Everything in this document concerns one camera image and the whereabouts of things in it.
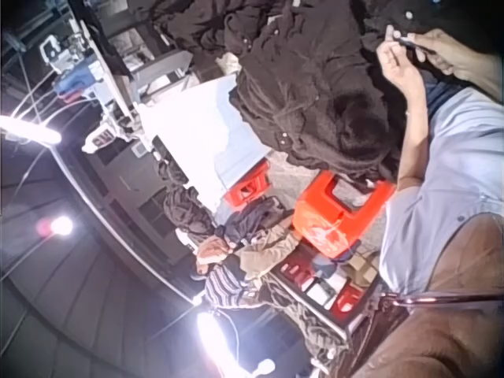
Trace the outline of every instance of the small object in hand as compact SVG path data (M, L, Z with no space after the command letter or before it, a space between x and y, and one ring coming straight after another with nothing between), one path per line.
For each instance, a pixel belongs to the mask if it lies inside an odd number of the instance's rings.
M419 49L426 54L431 54L431 55L436 54L436 52L434 50L428 49L427 47L418 46L416 43L413 43L413 42L409 41L408 39L405 39L405 37L394 36L394 41L399 42L399 45L404 46L406 48Z

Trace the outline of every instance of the striped shirt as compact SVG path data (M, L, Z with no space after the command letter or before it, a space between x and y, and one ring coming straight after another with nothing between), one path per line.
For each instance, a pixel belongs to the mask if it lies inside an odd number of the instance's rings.
M246 288L242 285L245 272L239 268L239 258L228 256L215 265L205 283L208 300L220 308L238 308Z

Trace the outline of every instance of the light bulb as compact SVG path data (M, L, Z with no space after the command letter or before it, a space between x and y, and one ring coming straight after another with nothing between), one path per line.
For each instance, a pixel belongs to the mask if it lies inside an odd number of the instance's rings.
M66 216L61 216L50 222L50 230L55 235L67 236L72 233L73 222Z

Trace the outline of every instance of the hand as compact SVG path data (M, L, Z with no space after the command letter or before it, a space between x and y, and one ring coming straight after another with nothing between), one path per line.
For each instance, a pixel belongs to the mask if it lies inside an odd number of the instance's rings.
M423 35L409 33L406 39L435 51L436 54L427 54L421 49L416 49L418 60L427 59L445 75L455 75L460 80L469 80L474 72L477 72L476 52L440 29L431 30Z
M425 87L420 72L406 56L406 48L394 41L394 37L400 35L391 25L387 26L385 41L376 50L382 71L385 78L404 94L407 101L420 96L424 99Z

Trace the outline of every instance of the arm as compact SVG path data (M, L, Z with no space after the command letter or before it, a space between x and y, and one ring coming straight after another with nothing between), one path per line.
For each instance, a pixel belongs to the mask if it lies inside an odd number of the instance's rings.
M427 100L423 91L408 100L406 133L402 143L397 191L420 186L428 163Z
M376 51L385 78L406 98L408 119L399 163L397 190L420 186L428 163L428 115L424 81L406 56L406 48L394 41L397 32L387 26L385 41Z
M277 228L278 226L275 226L271 233L276 232ZM246 273L246 280L255 280L271 271L292 253L300 239L301 236L297 232L283 230L281 235L276 233L272 238L267 238L266 243L242 248L238 254L240 268Z
M427 59L445 75L467 80L502 103L504 83L501 57L477 53L440 29L431 30L424 35L411 33L407 39L435 51L435 54L426 54L417 49L420 61Z
M487 92L494 100L502 103L504 91L502 58L495 55L477 54L475 67L476 69L470 72L468 80Z

